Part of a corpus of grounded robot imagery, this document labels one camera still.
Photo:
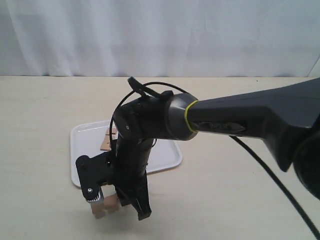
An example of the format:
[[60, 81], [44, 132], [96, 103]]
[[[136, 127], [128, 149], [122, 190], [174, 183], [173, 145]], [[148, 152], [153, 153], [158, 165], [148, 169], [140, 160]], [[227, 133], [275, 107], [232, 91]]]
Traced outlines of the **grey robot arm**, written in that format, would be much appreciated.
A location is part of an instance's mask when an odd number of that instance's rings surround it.
[[301, 184], [320, 196], [320, 80], [207, 100], [181, 90], [158, 93], [130, 77], [139, 98], [121, 102], [112, 120], [118, 129], [112, 144], [112, 178], [120, 201], [139, 219], [151, 214], [146, 166], [154, 140], [188, 141], [197, 133], [260, 139], [278, 167], [290, 167]]

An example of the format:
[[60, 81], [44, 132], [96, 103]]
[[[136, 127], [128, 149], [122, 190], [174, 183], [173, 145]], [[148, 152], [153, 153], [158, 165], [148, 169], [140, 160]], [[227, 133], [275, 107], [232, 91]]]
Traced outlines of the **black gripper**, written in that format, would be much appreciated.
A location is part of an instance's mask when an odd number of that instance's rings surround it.
[[146, 167], [154, 140], [170, 136], [165, 125], [165, 110], [173, 95], [171, 90], [154, 95], [142, 92], [135, 100], [121, 101], [112, 115], [118, 137], [111, 145], [115, 159], [110, 183], [121, 205], [131, 204], [139, 221], [152, 213]]

